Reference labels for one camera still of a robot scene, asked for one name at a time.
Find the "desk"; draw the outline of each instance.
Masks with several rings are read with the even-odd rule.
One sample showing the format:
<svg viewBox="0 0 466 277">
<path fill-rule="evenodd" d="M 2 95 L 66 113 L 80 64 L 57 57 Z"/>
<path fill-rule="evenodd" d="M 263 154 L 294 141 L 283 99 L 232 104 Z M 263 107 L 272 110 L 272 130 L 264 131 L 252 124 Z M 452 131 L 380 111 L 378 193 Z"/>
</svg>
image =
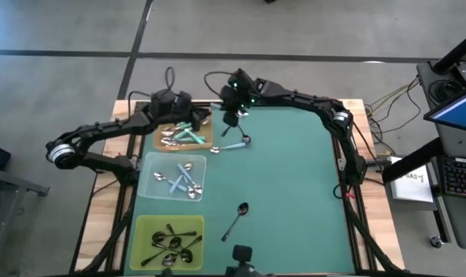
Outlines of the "desk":
<svg viewBox="0 0 466 277">
<path fill-rule="evenodd" d="M 364 112 L 363 101 L 360 99 L 348 99 L 342 101 L 346 108 L 350 109 L 353 113 L 354 121 L 363 132 L 368 143 L 370 143 L 371 150 L 374 151 L 368 121 Z M 127 101 L 117 101 L 112 113 L 112 119 L 126 117 Z M 360 155 L 364 156 L 366 159 L 371 159 L 363 140 L 356 131 L 354 139 Z M 107 140 L 103 154 L 110 157 L 114 157 L 119 153 L 124 155 L 127 152 L 128 140 L 128 135 Z M 139 153 L 140 141 L 141 138 L 137 137 L 132 149 L 132 153 L 134 155 L 138 155 Z M 374 172 L 369 172 L 367 177 L 381 179 L 380 175 Z M 114 179 L 115 178 L 111 173 L 98 175 L 95 181 L 94 190 L 101 188 Z M 82 233 L 76 247 L 71 270 L 83 269 L 98 253 L 110 235 L 115 215 L 118 191 L 118 185 L 110 186 L 105 190 L 100 191 L 89 202 L 87 216 L 83 222 Z M 361 186 L 361 192 L 371 234 L 391 261 L 400 268 L 404 268 L 404 262 L 402 260 L 401 250 L 399 248 L 384 187 L 373 182 L 365 181 Z M 129 202 L 130 196 L 131 188 L 127 188 L 127 192 L 125 193 L 125 207 Z M 124 240 L 125 236 L 122 234 L 116 247 L 114 265 L 112 267 L 113 269 L 120 269 Z M 361 256 L 362 268 L 368 269 L 366 251 L 361 238 L 358 238 L 358 250 Z"/>
</svg>

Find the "computer monitor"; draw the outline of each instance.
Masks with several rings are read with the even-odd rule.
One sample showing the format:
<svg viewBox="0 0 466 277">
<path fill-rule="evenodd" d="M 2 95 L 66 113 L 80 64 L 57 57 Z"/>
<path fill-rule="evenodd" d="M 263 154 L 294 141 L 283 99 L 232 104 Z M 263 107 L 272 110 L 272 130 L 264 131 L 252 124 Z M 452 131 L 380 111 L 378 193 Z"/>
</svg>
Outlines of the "computer monitor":
<svg viewBox="0 0 466 277">
<path fill-rule="evenodd" d="M 466 130 L 466 88 L 424 115 L 424 119 Z"/>
</svg>

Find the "white paper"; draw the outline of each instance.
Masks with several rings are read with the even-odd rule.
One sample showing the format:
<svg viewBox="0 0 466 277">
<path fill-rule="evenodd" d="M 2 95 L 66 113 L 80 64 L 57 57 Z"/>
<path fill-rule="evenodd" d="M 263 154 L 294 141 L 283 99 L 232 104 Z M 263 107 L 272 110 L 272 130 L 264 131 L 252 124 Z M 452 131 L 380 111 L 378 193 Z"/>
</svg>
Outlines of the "white paper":
<svg viewBox="0 0 466 277">
<path fill-rule="evenodd" d="M 392 164 L 400 159 L 397 157 L 389 158 Z M 433 202 L 426 165 L 393 181 L 391 187 L 394 199 Z"/>
</svg>

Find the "gray floor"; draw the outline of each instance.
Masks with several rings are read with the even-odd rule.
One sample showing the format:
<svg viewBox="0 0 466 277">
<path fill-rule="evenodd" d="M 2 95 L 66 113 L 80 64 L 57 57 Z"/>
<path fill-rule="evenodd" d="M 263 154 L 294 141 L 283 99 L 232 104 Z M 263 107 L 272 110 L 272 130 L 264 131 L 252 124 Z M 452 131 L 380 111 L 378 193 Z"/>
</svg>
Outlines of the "gray floor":
<svg viewBox="0 0 466 277">
<path fill-rule="evenodd" d="M 0 1 L 0 49 L 130 52 L 145 0 Z M 140 51 L 289 55 L 440 57 L 466 36 L 466 0 L 155 0 Z M 105 121 L 112 112 L 127 58 L 0 56 L 0 146 L 12 152 L 9 171 L 52 187 L 46 199 L 25 201 L 6 249 L 2 274 L 68 271 L 95 174 L 57 170 L 45 143 L 75 127 Z M 287 88 L 371 102 L 409 83 L 412 64 L 253 62 L 138 59 L 128 90 L 165 87 L 214 98 L 202 82 L 211 70 L 242 67 Z M 211 78 L 220 88 L 224 77 Z M 419 87 L 411 97 L 426 111 Z M 383 129 L 415 113 L 399 100 Z M 417 118 L 384 140 L 405 155 L 433 139 L 434 126 Z M 99 152 L 102 144 L 96 145 Z M 466 276 L 466 250 L 428 245 L 437 233 L 430 212 L 391 201 L 407 269 Z"/>
</svg>

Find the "monitor screen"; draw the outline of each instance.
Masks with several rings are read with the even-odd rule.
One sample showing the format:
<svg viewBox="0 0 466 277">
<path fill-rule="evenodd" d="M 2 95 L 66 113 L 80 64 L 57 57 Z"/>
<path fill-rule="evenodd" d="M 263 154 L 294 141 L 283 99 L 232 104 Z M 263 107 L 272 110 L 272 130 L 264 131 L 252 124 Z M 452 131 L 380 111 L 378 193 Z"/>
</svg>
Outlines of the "monitor screen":
<svg viewBox="0 0 466 277">
<path fill-rule="evenodd" d="M 466 130 L 466 93 L 446 105 L 440 105 L 429 112 L 425 118 Z"/>
</svg>

